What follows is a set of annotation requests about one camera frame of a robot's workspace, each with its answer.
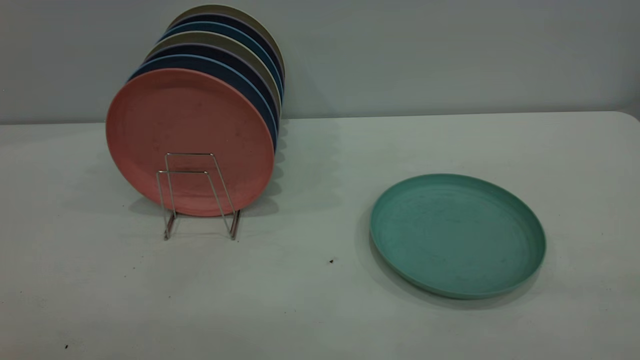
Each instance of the dark blue plate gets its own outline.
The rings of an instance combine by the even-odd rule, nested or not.
[[[225,35],[238,41],[244,46],[248,47],[251,51],[253,51],[259,58],[264,62],[267,66],[273,78],[276,80],[276,84],[278,85],[278,90],[281,94],[284,94],[284,78],[280,71],[277,69],[276,65],[273,63],[273,60],[269,57],[269,54],[258,44],[254,39],[252,39],[249,35],[243,33],[242,31],[233,28],[229,25],[220,24],[219,22],[207,22],[207,21],[198,21],[198,22],[190,22],[189,24],[184,24],[180,26],[176,26],[175,28],[167,31],[164,35],[158,40],[158,42],[178,33],[184,33],[187,31],[208,31],[210,33],[217,33],[221,35]]]
[[[236,90],[243,94],[255,106],[260,115],[262,115],[262,119],[269,128],[269,133],[271,134],[271,142],[273,143],[273,151],[275,152],[278,139],[278,131],[276,130],[274,115],[267,105],[267,100],[262,96],[262,94],[260,94],[258,89],[256,89],[255,86],[251,84],[249,80],[247,80],[247,78],[242,76],[242,74],[229,67],[228,65],[225,65],[216,60],[205,58],[203,56],[168,55],[145,63],[140,68],[138,68],[136,72],[134,72],[134,74],[129,78],[128,81],[131,81],[135,77],[153,70],[169,68],[200,71],[205,74],[214,76],[233,86]]]
[[[284,68],[280,63],[280,59],[278,58],[278,55],[276,54],[271,44],[269,44],[269,42],[262,35],[260,35],[260,33],[256,29],[252,28],[247,23],[236,19],[235,17],[230,17],[228,15],[221,15],[221,14],[203,13],[203,14],[193,15],[185,19],[182,19],[178,23],[170,27],[169,30],[176,28],[177,26],[180,26],[180,25],[189,24],[191,22],[198,22],[198,21],[218,22],[220,24],[229,25],[249,35],[258,44],[260,44],[260,46],[262,46],[262,48],[269,54],[269,57],[271,57],[273,62],[276,65],[278,65],[278,68],[280,69],[280,73],[284,74]]]
[[[224,63],[225,65],[228,65],[238,71],[247,80],[251,81],[251,84],[253,84],[258,89],[263,98],[267,99],[269,109],[272,113],[275,114],[276,129],[278,129],[278,131],[280,130],[280,109],[276,105],[277,103],[275,96],[271,93],[269,87],[264,82],[260,74],[258,74],[258,72],[255,71],[255,69],[253,69],[253,67],[247,64],[244,60],[226,50],[220,49],[219,47],[213,47],[203,44],[181,44],[166,47],[156,52],[155,54],[152,54],[151,56],[149,56],[149,58],[147,58],[145,63],[168,55],[203,56],[205,58],[220,61],[221,63]]]

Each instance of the plate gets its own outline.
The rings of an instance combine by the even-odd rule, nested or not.
[[[170,37],[172,35],[183,33],[186,31],[208,31],[210,33],[216,33],[225,35],[226,37],[230,37],[244,46],[248,47],[253,51],[262,62],[267,65],[267,68],[276,79],[276,83],[278,85],[278,89],[280,90],[280,94],[284,93],[284,77],[280,73],[279,69],[276,67],[273,60],[269,57],[269,54],[258,44],[254,39],[252,39],[249,35],[243,33],[242,31],[233,28],[229,25],[220,24],[217,22],[206,22],[206,21],[198,21],[198,22],[190,22],[189,24],[177,26],[169,31],[167,31],[159,41]]]
[[[258,31],[260,35],[262,35],[262,37],[264,37],[269,42],[271,47],[275,50],[276,54],[278,55],[278,59],[282,64],[282,70],[284,75],[284,71],[285,71],[284,59],[282,58],[282,53],[280,52],[280,48],[278,47],[276,40],[271,36],[269,31],[267,31],[267,29],[258,20],[254,19],[251,15],[243,12],[242,10],[232,8],[231,6],[219,5],[219,4],[196,6],[178,15],[178,17],[176,17],[173,20],[173,22],[169,25],[168,29],[174,27],[174,25],[176,25],[182,19],[185,19],[193,15],[200,15],[200,14],[206,14],[206,13],[217,13],[217,14],[234,17],[238,20],[245,22],[247,25],[251,26],[256,31]]]
[[[260,196],[273,171],[273,146],[260,113],[233,86],[194,70],[154,70],[126,83],[109,107],[106,133],[122,175],[156,204],[156,172],[165,169],[167,152],[214,153],[236,209]],[[224,213],[231,212],[211,158],[171,158],[170,168],[208,171]],[[170,208],[166,176],[161,184]],[[204,175],[174,174],[172,188],[179,213],[220,215]]]
[[[280,103],[276,101],[275,96],[269,90],[266,82],[260,77],[257,71],[251,67],[246,61],[238,58],[236,55],[218,47],[202,44],[182,44],[166,47],[149,57],[145,62],[161,58],[168,55],[197,55],[219,61],[232,67],[238,71],[247,80],[251,81],[263,98],[267,100],[271,112],[276,114],[276,129],[280,128]]]
[[[433,174],[389,188],[371,213],[371,236],[406,280],[456,299],[509,292],[537,271],[546,242],[520,199],[474,177]]]
[[[267,69],[267,66],[248,47],[230,37],[226,37],[225,35],[210,33],[207,31],[188,31],[186,33],[179,33],[157,43],[156,46],[151,50],[151,52],[149,52],[149,55],[147,55],[147,59],[153,56],[156,52],[161,51],[167,47],[194,43],[219,47],[220,49],[224,49],[232,54],[235,54],[239,58],[249,63],[249,65],[251,65],[251,67],[254,68],[267,83],[267,86],[269,86],[271,92],[278,97],[278,102],[282,106],[282,99],[280,97],[278,86],[276,85],[276,80],[273,78],[273,75],[270,73],[269,69]]]
[[[240,91],[258,110],[266,123],[271,141],[273,142],[272,151],[275,152],[278,141],[278,130],[276,126],[275,114],[271,112],[267,99],[265,99],[258,89],[251,84],[247,78],[240,74],[237,70],[221,63],[220,61],[205,58],[197,55],[169,55],[151,60],[143,64],[129,79],[132,80],[146,72],[158,69],[190,69],[214,76],[227,84],[233,86]]]
[[[236,28],[243,33],[249,35],[252,39],[254,39],[262,48],[269,54],[269,57],[273,60],[273,62],[278,65],[278,69],[281,74],[284,74],[284,67],[280,62],[278,55],[275,50],[269,44],[269,42],[254,28],[247,25],[247,23],[240,21],[236,18],[230,17],[228,15],[220,15],[220,14],[198,14],[186,17],[176,23],[172,28],[175,28],[180,25],[189,24],[190,22],[199,22],[199,21],[209,21],[209,22],[218,22],[220,24],[229,25],[232,28]]]

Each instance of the white table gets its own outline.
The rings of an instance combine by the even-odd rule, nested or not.
[[[640,358],[636,119],[305,119],[280,138],[238,241],[203,218],[163,241],[103,124],[0,126],[0,359]],[[530,205],[548,241],[533,281],[447,300],[381,262],[373,202],[434,172]]]

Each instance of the teal plate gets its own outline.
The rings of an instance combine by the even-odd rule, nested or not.
[[[433,174],[389,188],[371,213],[371,236],[402,277],[455,299],[509,292],[542,264],[546,242],[529,207],[474,177]]]

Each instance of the plate rack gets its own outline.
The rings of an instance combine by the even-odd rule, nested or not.
[[[170,157],[174,157],[174,156],[210,156],[213,159],[214,164],[216,165],[216,170],[218,171],[218,176],[220,177],[220,181],[222,182],[222,187],[224,188],[225,193],[227,194],[227,199],[229,200],[229,205],[231,205],[231,210],[233,213],[233,220],[231,221],[231,225],[229,225],[229,223],[227,222],[227,217],[224,214],[224,211],[222,211],[222,205],[220,205],[220,198],[218,197],[218,192],[216,191],[216,188],[213,186],[213,181],[211,180],[211,174],[206,171],[206,170],[193,170],[193,171],[174,171],[174,170],[170,170],[169,169],[169,158]],[[164,240],[169,240],[169,238],[171,237],[171,230],[173,227],[173,223],[175,221],[175,219],[178,217],[178,213],[175,210],[175,202],[173,200],[173,188],[171,186],[171,175],[172,174],[190,174],[190,175],[204,175],[207,177],[207,179],[209,180],[209,184],[211,185],[211,190],[213,192],[213,196],[216,199],[216,203],[218,204],[218,209],[220,209],[220,214],[222,216],[222,220],[225,222],[225,227],[227,228],[227,232],[229,234],[229,237],[231,238],[231,240],[235,240],[236,239],[236,232],[237,232],[237,228],[238,228],[238,222],[240,221],[240,210],[236,210],[234,208],[233,203],[231,202],[231,196],[229,195],[229,191],[227,190],[227,186],[225,184],[225,180],[222,177],[222,171],[220,171],[220,167],[218,166],[218,160],[216,160],[216,156],[213,153],[204,153],[204,152],[195,152],[195,153],[189,153],[189,152],[167,152],[164,155],[164,170],[158,170],[156,172],[156,181],[158,184],[158,192],[160,193],[160,207],[162,209],[163,212],[163,218],[164,218]],[[160,174],[166,174],[166,178],[167,178],[167,183],[169,186],[169,195],[171,198],[171,208],[167,209],[164,206],[164,198],[163,198],[163,191],[162,191],[162,186],[160,183]],[[171,212],[171,216],[169,217],[169,219],[167,220],[167,210],[169,210]]]

